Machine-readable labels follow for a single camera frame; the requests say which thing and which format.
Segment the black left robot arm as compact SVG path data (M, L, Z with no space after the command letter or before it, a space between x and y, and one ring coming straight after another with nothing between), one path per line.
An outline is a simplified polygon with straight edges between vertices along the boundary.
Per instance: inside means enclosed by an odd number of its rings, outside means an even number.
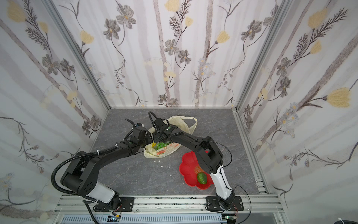
M135 155L140 148L152 142L150 132L138 123L122 141L108 149L77 153L62 163L69 164L60 180L61 185L65 187L63 192L97 202L109 211L119 210L122 205L119 193L98 181L99 172L106 165Z

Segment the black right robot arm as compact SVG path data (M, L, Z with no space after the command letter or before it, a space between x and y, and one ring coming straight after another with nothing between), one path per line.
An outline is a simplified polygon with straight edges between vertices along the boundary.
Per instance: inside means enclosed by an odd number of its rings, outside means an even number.
M213 138L193 136L158 117L155 120L151 119L151 123L155 129L153 133L155 143L170 141L181 144L195 153L199 166L212 178L218 204L222 210L228 211L234 202L235 192L224 172L223 154Z

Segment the dark green avocado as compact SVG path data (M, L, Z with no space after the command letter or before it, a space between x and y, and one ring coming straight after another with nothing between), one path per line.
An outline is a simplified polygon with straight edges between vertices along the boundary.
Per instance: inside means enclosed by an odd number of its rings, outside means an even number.
M204 172L198 173L198 174L197 174L197 181L198 181L198 183L201 184L201 185L207 184L208 178L207 178L206 173L204 173Z

